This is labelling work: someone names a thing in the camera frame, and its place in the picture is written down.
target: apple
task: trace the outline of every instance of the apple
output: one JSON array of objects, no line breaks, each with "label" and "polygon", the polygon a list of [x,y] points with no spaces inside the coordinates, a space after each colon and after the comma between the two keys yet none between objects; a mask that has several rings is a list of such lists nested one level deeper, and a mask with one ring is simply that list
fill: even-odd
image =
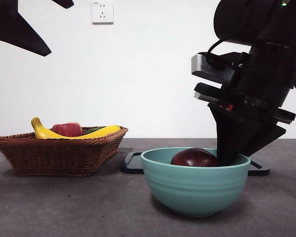
[{"label": "apple", "polygon": [[55,124],[51,130],[57,134],[67,137],[78,137],[83,135],[82,128],[77,122]]},{"label": "apple", "polygon": [[189,148],[176,153],[171,160],[171,164],[199,167],[219,166],[216,156],[202,148]]}]

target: teal bowl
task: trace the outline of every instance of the teal bowl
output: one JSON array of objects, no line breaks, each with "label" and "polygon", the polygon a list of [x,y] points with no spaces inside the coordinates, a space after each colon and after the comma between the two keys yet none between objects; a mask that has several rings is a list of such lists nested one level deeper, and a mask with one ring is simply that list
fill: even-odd
[{"label": "teal bowl", "polygon": [[[152,194],[174,212],[191,217],[222,211],[241,194],[250,159],[238,155],[231,166],[191,167],[172,165],[172,157],[191,147],[170,147],[141,154],[143,170]],[[207,149],[213,155],[216,150]]]}]

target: banana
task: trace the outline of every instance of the banana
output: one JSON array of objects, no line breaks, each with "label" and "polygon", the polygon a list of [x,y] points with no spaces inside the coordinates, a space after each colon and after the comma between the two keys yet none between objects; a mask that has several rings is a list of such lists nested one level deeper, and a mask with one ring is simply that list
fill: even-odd
[{"label": "banana", "polygon": [[95,132],[83,135],[83,136],[78,136],[78,137],[66,137],[59,135],[52,130],[49,130],[45,128],[39,118],[35,117],[31,120],[32,127],[34,128],[35,131],[35,137],[39,139],[48,139],[48,138],[53,138],[53,139],[60,139],[60,138],[65,138],[65,139],[92,139],[92,138],[97,138],[97,137],[103,137],[106,136],[110,133],[117,132],[121,128],[118,125],[110,125],[104,128],[101,128],[100,130],[97,130]]}]

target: tabletop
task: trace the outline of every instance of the tabletop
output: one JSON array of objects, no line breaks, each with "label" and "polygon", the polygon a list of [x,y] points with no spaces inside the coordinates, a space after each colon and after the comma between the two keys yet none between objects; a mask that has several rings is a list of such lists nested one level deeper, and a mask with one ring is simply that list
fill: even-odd
[{"label": "tabletop", "polygon": [[215,148],[215,139],[123,139],[91,177],[20,177],[0,153],[0,237],[296,237],[296,139],[278,139],[251,158],[270,167],[249,176],[236,202],[205,218],[161,204],[143,174],[120,171],[132,151]]}]

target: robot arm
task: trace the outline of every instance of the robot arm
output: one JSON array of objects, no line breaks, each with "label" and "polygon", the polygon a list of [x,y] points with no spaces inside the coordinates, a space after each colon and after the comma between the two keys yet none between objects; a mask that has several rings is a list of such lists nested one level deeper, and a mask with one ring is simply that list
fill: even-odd
[{"label": "robot arm", "polygon": [[[220,41],[192,58],[192,74],[221,83],[199,83],[195,97],[209,102],[217,123],[218,157],[229,165],[252,155],[285,129],[295,114],[282,110],[296,88],[296,0],[221,0],[214,17]],[[251,46],[249,53],[214,55],[223,41]]]},{"label": "robot arm", "polygon": [[[53,0],[64,8],[73,6],[72,0]],[[51,53],[43,39],[18,13],[18,0],[0,0],[0,40],[42,56]]]}]

